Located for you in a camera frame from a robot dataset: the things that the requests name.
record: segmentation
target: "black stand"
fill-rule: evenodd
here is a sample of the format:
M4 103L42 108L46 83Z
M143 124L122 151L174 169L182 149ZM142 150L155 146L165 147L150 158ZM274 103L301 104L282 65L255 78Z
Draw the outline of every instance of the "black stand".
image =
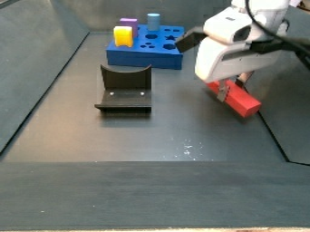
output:
M100 65L106 91L102 111L151 111L151 65L138 72L115 72Z

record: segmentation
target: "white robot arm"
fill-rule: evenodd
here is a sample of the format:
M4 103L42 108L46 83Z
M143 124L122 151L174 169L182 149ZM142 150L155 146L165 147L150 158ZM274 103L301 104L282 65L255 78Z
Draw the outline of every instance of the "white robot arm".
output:
M286 34L289 4L290 0L250 1L255 20L276 34ZM273 37L253 23L243 0L233 0L231 6L206 21L203 32L209 37L201 42L195 74L206 83L253 72L277 61L280 50L266 54L250 51L253 42L271 41Z
M242 87L255 70L276 63L281 50L296 52L310 70L310 41L285 36L289 4L290 0L233 0L203 27L175 41L181 52L201 44L195 74L243 117L259 110L261 102ZM237 76L233 83L229 78Z

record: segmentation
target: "yellow peg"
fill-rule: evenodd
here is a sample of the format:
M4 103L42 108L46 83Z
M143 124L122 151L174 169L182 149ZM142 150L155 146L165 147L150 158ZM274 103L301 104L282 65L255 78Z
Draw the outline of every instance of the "yellow peg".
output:
M126 45L133 47L133 27L131 26L115 26L114 27L114 41L116 46Z

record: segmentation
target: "blue block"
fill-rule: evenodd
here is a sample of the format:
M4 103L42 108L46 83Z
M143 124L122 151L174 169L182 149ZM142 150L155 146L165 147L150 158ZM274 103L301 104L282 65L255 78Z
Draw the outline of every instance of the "blue block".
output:
M183 54L175 47L175 39L185 33L182 26L162 25L159 31L138 26L134 46L116 47L112 41L107 47L108 65L182 69Z

